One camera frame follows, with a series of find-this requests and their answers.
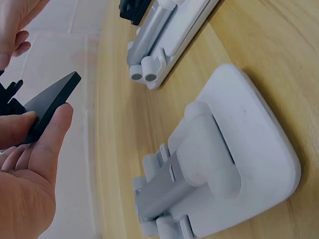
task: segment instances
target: black plastic piece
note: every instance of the black plastic piece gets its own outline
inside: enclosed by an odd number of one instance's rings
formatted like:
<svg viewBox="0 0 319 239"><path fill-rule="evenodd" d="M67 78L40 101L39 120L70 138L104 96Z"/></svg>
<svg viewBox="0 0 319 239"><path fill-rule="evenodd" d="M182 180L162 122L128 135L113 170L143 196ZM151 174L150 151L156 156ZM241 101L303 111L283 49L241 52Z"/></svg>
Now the black plastic piece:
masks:
<svg viewBox="0 0 319 239"><path fill-rule="evenodd" d="M120 17L139 25L152 0L121 0Z"/></svg>
<svg viewBox="0 0 319 239"><path fill-rule="evenodd" d="M16 99L10 100L23 85L22 80L18 83L12 82L7 89L0 84L0 116L36 112L38 118L22 144L36 142L40 139L56 109L66 102L80 81L79 74L73 72L41 92L24 106Z"/></svg>

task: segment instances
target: foldable phone stand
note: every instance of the foldable phone stand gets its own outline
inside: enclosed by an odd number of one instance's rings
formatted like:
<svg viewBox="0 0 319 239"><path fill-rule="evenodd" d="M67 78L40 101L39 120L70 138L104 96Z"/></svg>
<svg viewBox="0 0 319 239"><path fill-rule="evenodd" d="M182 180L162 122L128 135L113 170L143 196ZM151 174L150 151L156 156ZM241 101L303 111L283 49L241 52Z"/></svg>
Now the foldable phone stand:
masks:
<svg viewBox="0 0 319 239"><path fill-rule="evenodd" d="M133 181L145 236L202 238L287 199L300 162L274 114L234 65L216 69Z"/></svg>
<svg viewBox="0 0 319 239"><path fill-rule="evenodd" d="M157 89L218 0L157 0L128 45L130 78Z"/></svg>

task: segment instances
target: wood grain surface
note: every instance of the wood grain surface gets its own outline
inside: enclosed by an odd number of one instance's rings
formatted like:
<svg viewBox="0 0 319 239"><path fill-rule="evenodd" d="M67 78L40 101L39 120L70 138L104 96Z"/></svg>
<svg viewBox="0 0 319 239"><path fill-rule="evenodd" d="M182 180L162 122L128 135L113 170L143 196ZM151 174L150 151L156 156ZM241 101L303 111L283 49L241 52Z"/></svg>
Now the wood grain surface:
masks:
<svg viewBox="0 0 319 239"><path fill-rule="evenodd" d="M110 0L100 40L96 161L105 239L143 238L132 179L155 153L210 75L234 63L257 86L302 164L296 193L210 239L319 238L319 1L221 0L164 85L130 81L127 44L136 27Z"/></svg>

